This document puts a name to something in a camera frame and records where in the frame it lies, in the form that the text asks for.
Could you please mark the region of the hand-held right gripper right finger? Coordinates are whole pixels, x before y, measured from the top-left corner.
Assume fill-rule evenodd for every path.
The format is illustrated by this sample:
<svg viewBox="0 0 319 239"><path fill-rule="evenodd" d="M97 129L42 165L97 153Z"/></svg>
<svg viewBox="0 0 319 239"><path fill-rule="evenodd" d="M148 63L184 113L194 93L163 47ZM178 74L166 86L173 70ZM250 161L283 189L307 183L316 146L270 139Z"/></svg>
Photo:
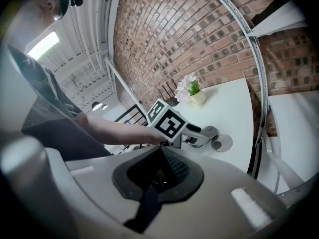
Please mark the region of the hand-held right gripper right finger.
<svg viewBox="0 0 319 239"><path fill-rule="evenodd" d="M164 150L198 164L204 180L186 201L163 204L143 239L260 239L280 226L286 205L242 169L194 148Z"/></svg>

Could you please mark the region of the pale pink flowers in pot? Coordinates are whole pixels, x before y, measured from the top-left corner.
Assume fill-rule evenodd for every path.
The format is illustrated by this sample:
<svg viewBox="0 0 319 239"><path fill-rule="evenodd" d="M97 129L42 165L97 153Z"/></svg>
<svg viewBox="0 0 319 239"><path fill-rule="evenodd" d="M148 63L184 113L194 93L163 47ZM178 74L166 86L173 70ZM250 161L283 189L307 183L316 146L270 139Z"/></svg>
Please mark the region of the pale pink flowers in pot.
<svg viewBox="0 0 319 239"><path fill-rule="evenodd" d="M175 98L180 103L191 106L201 106L206 101L206 95L202 90L195 73L188 74L178 83L175 89Z"/></svg>

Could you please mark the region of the black metal railing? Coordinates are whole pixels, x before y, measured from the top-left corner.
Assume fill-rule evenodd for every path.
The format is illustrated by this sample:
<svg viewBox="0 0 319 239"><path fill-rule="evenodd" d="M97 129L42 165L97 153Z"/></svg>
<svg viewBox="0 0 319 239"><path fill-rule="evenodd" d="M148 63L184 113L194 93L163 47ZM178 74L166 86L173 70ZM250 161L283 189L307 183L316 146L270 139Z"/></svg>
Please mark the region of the black metal railing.
<svg viewBox="0 0 319 239"><path fill-rule="evenodd" d="M128 110L126 110L115 120L115 122L122 124L139 124L143 126L148 125L145 114L137 105L133 105Z"/></svg>

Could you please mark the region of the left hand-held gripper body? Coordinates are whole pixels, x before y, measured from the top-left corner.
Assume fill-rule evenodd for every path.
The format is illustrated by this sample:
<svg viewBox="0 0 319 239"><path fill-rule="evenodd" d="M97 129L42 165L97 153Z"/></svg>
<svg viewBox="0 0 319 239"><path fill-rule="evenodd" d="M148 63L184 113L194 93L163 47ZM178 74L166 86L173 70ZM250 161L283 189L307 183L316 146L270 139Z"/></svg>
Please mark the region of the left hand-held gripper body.
<svg viewBox="0 0 319 239"><path fill-rule="evenodd" d="M148 111L148 125L157 137L153 145L166 145L181 148L182 131L187 125L187 120L173 107L162 99L158 99Z"/></svg>

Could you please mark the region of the person's left forearm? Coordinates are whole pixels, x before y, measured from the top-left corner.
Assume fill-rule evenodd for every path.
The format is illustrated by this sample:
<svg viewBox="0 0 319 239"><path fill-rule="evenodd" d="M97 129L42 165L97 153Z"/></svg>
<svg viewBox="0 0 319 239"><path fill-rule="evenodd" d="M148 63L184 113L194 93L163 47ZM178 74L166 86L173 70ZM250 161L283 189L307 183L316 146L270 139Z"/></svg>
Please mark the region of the person's left forearm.
<svg viewBox="0 0 319 239"><path fill-rule="evenodd" d="M88 117L80 112L77 122L98 142L106 145L152 144L158 145L167 140L153 128L139 124L117 123L102 118Z"/></svg>

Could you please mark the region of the black router with antennas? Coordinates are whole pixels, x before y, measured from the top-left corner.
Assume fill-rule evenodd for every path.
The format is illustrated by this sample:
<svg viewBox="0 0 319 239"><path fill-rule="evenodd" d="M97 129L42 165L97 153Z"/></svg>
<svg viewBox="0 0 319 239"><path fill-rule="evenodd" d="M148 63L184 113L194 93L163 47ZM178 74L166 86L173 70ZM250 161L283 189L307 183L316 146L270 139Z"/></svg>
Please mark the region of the black router with antennas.
<svg viewBox="0 0 319 239"><path fill-rule="evenodd" d="M165 84L162 84L161 88L158 88L158 91L163 101L165 101L171 107L175 107L179 104L179 101L175 97L175 91L173 90L173 87L176 87L177 85L174 81L172 81L172 84L173 86L171 86L169 82L166 82Z"/></svg>

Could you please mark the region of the person's torso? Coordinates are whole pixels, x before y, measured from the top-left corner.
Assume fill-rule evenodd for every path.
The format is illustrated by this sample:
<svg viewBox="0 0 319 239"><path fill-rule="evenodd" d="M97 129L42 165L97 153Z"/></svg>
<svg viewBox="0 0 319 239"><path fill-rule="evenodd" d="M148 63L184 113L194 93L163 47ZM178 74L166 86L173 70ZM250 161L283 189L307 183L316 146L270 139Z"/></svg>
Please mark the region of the person's torso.
<svg viewBox="0 0 319 239"><path fill-rule="evenodd" d="M110 156L104 145L77 122L81 110L61 90L52 71L12 46L9 50L37 94L22 133L35 137L44 147L56 149L64 161Z"/></svg>

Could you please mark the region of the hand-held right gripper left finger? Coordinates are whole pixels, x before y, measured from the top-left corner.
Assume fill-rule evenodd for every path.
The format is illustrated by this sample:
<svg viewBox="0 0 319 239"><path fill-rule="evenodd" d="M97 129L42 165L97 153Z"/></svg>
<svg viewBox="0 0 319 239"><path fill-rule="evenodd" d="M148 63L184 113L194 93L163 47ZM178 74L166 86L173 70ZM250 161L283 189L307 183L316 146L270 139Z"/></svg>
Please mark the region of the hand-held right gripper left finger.
<svg viewBox="0 0 319 239"><path fill-rule="evenodd" d="M152 186L159 169L161 147L78 161L66 166L84 196L102 213L92 239L161 239L152 231L160 211L159 193Z"/></svg>

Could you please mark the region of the grey computer mouse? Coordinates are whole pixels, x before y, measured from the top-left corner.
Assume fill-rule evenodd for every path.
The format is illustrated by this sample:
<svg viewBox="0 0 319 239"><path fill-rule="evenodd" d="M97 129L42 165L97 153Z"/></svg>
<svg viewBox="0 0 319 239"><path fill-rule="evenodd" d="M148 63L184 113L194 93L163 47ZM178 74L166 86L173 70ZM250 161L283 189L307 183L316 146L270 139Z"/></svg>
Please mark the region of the grey computer mouse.
<svg viewBox="0 0 319 239"><path fill-rule="evenodd" d="M204 127L200 133L210 139L214 139L219 135L218 129L211 125Z"/></svg>

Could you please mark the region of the long ceiling light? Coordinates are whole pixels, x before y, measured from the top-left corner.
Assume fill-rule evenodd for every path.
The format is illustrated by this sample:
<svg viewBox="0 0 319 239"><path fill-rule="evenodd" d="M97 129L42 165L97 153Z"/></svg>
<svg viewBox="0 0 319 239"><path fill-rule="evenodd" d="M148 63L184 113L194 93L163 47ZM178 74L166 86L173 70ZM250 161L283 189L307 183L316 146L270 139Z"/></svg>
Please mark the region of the long ceiling light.
<svg viewBox="0 0 319 239"><path fill-rule="evenodd" d="M41 39L29 52L28 56L38 60L50 48L59 42L59 38L55 31L49 33L46 37Z"/></svg>

